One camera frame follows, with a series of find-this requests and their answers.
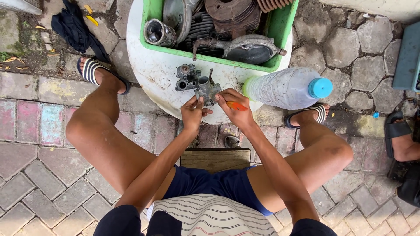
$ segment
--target white round table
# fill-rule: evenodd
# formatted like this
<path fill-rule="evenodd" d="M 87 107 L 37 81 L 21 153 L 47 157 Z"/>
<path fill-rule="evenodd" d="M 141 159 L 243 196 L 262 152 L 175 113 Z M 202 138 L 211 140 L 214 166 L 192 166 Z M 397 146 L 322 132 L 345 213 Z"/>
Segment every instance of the white round table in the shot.
<path fill-rule="evenodd" d="M 267 72 L 216 64 L 199 59 L 193 61 L 192 58 L 146 49 L 139 40 L 142 12 L 143 0 L 134 0 L 127 23 L 127 50 L 131 67 L 137 81 L 150 99 L 178 119 L 182 120 L 180 107 L 195 95 L 193 89 L 181 92 L 175 91 L 175 84 L 178 81 L 178 78 L 175 77 L 176 69 L 182 64 L 194 64 L 197 70 L 201 70 L 202 76 L 208 76 L 210 68 L 213 68 L 213 80 L 215 83 L 220 83 L 222 90 L 233 88 L 241 92 L 241 86 L 247 78 L 268 74 Z M 293 36 L 290 31 L 285 47 L 287 55 L 282 58 L 278 71 L 289 66 L 292 44 Z M 257 110 L 262 105 L 260 102 L 250 103 L 252 111 Z M 230 122 L 218 105 L 209 108 L 213 110 L 213 114 L 203 117 L 203 122 L 209 125 Z"/>

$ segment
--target bottle cap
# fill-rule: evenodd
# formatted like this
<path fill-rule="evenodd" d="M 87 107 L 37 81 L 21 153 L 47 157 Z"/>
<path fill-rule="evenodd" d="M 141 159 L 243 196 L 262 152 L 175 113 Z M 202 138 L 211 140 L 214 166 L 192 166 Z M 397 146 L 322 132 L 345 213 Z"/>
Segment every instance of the bottle cap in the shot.
<path fill-rule="evenodd" d="M 313 98 L 328 97 L 333 91 L 333 83 L 327 78 L 315 78 L 308 86 L 309 95 Z"/>

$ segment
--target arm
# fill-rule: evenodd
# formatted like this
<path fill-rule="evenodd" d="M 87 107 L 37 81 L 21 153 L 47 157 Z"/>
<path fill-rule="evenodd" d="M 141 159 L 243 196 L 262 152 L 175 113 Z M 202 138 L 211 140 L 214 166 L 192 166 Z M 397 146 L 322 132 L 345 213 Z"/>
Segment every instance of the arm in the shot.
<path fill-rule="evenodd" d="M 147 206 L 175 162 L 197 136 L 201 117 L 213 113 L 212 110 L 203 107 L 203 97 L 197 101 L 195 96 L 181 107 L 184 129 L 129 185 L 115 207 L 128 204 L 142 211 Z"/>
<path fill-rule="evenodd" d="M 249 139 L 279 197 L 283 200 L 295 224 L 298 220 L 310 218 L 319 221 L 315 206 L 308 191 L 296 173 L 268 141 L 252 117 L 249 99 L 233 89 L 226 89 L 216 95 L 216 101 L 229 119 Z M 248 108 L 237 111 L 229 108 L 226 101 L 235 101 Z"/>

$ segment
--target dark rag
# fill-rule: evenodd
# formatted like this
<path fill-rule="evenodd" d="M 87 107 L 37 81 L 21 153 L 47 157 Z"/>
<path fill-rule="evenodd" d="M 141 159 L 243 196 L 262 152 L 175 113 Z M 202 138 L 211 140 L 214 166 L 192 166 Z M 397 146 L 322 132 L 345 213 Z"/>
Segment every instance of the dark rag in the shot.
<path fill-rule="evenodd" d="M 52 29 L 75 50 L 85 53 L 90 46 L 98 60 L 110 63 L 105 48 L 84 23 L 83 14 L 77 3 L 68 0 L 63 0 L 63 3 L 67 9 L 63 8 L 61 13 L 52 16 Z"/>

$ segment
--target plastic bottle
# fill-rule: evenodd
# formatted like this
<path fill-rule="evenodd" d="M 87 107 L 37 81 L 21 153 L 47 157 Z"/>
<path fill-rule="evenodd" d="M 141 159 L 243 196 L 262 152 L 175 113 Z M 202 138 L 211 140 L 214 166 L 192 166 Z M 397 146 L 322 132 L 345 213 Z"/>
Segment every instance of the plastic bottle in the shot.
<path fill-rule="evenodd" d="M 333 84 L 313 69 L 287 68 L 261 77 L 249 78 L 242 91 L 252 101 L 298 110 L 330 95 Z"/>

